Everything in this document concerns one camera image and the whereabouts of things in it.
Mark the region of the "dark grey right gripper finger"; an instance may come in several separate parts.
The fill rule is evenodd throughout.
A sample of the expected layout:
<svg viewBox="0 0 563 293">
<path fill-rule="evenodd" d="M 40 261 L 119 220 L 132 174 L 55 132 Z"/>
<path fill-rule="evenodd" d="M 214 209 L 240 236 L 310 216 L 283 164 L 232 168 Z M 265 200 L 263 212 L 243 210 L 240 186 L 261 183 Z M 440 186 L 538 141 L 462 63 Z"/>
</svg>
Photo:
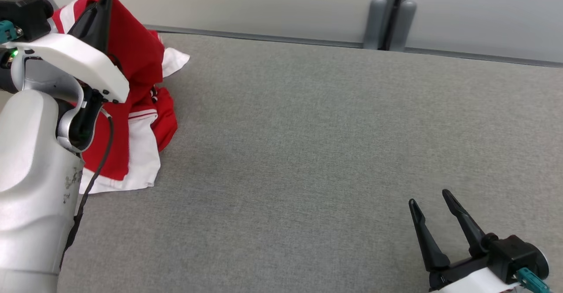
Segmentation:
<svg viewBox="0 0 563 293">
<path fill-rule="evenodd" d="M 449 211 L 457 218 L 458 223 L 462 228 L 463 234 L 470 246 L 468 251 L 471 257 L 477 258 L 486 255 L 487 249 L 485 249 L 481 244 L 481 241 L 485 236 L 481 227 L 478 226 L 478 224 L 474 221 L 474 219 L 463 207 L 463 205 L 459 203 L 458 199 L 456 199 L 456 197 L 450 190 L 443 189 L 442 196 L 449 208 Z"/>
<path fill-rule="evenodd" d="M 410 199 L 409 210 L 417 235 L 424 267 L 426 271 L 442 271 L 448 269 L 450 260 L 440 249 L 426 226 L 426 219 L 415 199 Z"/>
</svg>

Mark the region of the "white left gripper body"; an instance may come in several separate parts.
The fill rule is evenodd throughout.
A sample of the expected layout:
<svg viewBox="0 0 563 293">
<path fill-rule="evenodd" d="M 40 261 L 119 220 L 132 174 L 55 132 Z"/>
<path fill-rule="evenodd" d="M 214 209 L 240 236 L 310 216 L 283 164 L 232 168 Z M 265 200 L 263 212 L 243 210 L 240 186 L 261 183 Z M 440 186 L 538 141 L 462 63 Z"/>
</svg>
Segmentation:
<svg viewBox="0 0 563 293">
<path fill-rule="evenodd" d="M 67 150 L 86 150 L 104 103 L 122 104 L 129 83 L 106 54 L 76 37 L 50 33 L 32 42 L 12 42 L 17 55 L 11 77 L 19 91 L 35 90 L 70 103 L 56 127 Z"/>
</svg>

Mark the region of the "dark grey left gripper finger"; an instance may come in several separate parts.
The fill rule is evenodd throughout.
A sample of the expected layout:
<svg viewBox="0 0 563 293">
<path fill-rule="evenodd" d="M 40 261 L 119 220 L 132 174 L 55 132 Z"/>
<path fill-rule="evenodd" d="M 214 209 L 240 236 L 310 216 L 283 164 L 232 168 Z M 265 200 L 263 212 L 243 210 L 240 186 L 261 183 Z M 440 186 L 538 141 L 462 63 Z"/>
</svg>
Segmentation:
<svg viewBox="0 0 563 293">
<path fill-rule="evenodd" d="M 76 38 L 86 37 L 90 31 L 93 21 L 96 18 L 96 15 L 97 2 L 89 2 L 78 20 L 76 20 L 74 25 L 68 31 L 68 34 Z"/>
<path fill-rule="evenodd" d="M 107 54 L 113 0 L 98 0 L 92 3 L 93 21 L 90 27 L 91 46 Z"/>
</svg>

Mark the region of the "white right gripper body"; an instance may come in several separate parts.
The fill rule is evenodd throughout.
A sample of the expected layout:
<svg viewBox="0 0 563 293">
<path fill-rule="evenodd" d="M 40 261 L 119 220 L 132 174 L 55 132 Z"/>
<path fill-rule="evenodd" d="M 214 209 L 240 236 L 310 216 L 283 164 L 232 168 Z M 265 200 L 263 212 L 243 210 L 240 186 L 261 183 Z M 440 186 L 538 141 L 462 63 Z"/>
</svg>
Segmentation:
<svg viewBox="0 0 563 293">
<path fill-rule="evenodd" d="M 488 267 L 487 257 L 468 258 L 431 271 L 430 293 L 515 293 L 519 283 L 506 284 Z"/>
</svg>

